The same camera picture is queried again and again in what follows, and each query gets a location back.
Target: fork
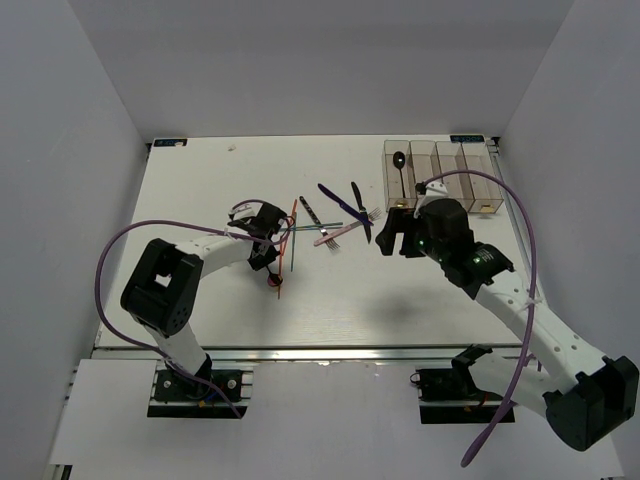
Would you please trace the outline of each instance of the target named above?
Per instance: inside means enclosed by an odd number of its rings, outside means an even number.
[[[325,240],[323,243],[326,242],[327,247],[329,247],[329,250],[337,250],[337,249],[339,249],[340,245],[338,245],[338,242],[333,240],[333,237],[328,238],[329,237],[329,232],[327,232],[327,229],[324,228],[323,223],[320,221],[318,216],[311,209],[311,207],[309,206],[309,204],[307,203],[307,201],[304,199],[304,197],[302,195],[300,196],[300,203],[302,203],[302,206],[304,207],[304,209],[307,211],[307,213],[311,217],[311,220],[313,220],[313,223],[315,223],[316,225],[318,225],[320,227],[320,233],[322,234],[322,238],[323,239],[327,238],[327,240]]]
[[[382,210],[380,210],[379,208],[376,208],[372,212],[369,213],[369,220],[371,220],[372,222],[375,222],[381,216],[382,216]],[[362,222],[350,223],[346,227],[339,228],[337,230],[334,230],[331,233],[328,233],[327,235],[323,235],[322,238],[320,238],[320,239],[316,240],[315,242],[313,242],[313,246],[317,247],[319,245],[322,245],[323,243],[327,243],[327,245],[328,245],[329,242],[334,241],[333,239],[335,237],[339,237],[340,235],[344,235],[345,233],[350,232],[354,228],[358,228],[360,226],[362,226]]]

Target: gray wall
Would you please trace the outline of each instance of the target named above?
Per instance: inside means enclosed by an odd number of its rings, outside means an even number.
[[[551,306],[640,365],[638,25],[638,2],[576,2],[503,147],[531,209]],[[640,479],[640,418],[614,442],[628,478]]]
[[[572,0],[71,0],[145,139],[501,134]]]
[[[0,478],[40,479],[144,144],[63,0],[0,2]]]

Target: spoon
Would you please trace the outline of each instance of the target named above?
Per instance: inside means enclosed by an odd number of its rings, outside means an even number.
[[[393,166],[398,169],[400,172],[400,185],[402,185],[402,196],[407,198],[406,193],[404,192],[404,179],[402,178],[402,169],[407,163],[407,159],[402,152],[396,152],[393,154]]]

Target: black knife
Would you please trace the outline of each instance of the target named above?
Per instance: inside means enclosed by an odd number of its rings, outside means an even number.
[[[364,205],[362,204],[362,195],[360,195],[360,189],[356,185],[356,182],[351,182],[351,188],[353,188],[353,194],[356,197],[356,203],[358,204],[358,209],[360,210],[360,213],[362,213],[365,217],[369,218],[367,214],[367,209],[364,208]],[[364,226],[364,233],[367,236],[367,242],[371,243],[371,227],[366,223],[363,223],[363,226]]]

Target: knife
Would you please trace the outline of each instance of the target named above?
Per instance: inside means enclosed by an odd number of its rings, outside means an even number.
[[[362,195],[360,195],[360,189],[358,188],[358,185],[356,185],[356,182],[351,182],[351,188],[353,189],[353,194],[356,197],[356,203],[358,204],[360,213],[369,218],[367,209],[364,208],[364,205],[362,204]],[[369,225],[364,225],[364,233],[367,236],[367,243],[371,243],[371,227]]]
[[[347,212],[349,215],[351,215],[356,220],[362,222],[363,225],[369,225],[369,226],[373,225],[373,222],[371,220],[369,220],[369,218],[366,215],[362,215],[355,208],[349,206],[344,200],[342,200],[339,196],[337,196],[335,193],[333,193],[327,187],[325,187],[324,185],[319,183],[318,184],[318,188],[327,197],[329,197],[331,200],[336,202],[341,209],[343,209],[345,212]]]

